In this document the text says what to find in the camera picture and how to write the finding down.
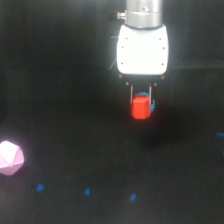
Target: pink dodecahedron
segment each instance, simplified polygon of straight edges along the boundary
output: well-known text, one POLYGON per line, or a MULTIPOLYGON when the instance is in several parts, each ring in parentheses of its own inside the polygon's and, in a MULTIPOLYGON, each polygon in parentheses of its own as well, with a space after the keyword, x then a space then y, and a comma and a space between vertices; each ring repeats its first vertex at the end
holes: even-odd
POLYGON ((0 144, 0 173, 7 176, 13 175, 24 164, 22 149, 11 142, 4 141, 0 144))

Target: pink polyhedron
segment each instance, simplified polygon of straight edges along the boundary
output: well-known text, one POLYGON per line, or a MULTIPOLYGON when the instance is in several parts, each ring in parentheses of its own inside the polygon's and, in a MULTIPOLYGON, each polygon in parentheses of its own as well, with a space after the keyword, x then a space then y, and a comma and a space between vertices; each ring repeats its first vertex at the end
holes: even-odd
POLYGON ((0 173, 7 176, 13 175, 24 164, 22 149, 11 142, 4 141, 0 144, 0 173))

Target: red block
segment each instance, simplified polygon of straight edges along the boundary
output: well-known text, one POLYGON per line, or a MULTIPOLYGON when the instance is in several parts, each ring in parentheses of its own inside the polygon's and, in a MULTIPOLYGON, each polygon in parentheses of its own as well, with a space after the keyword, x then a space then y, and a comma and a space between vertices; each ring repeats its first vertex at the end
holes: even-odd
POLYGON ((150 98, 147 96, 137 96, 132 101, 132 116, 135 119, 146 119, 150 116, 150 98))

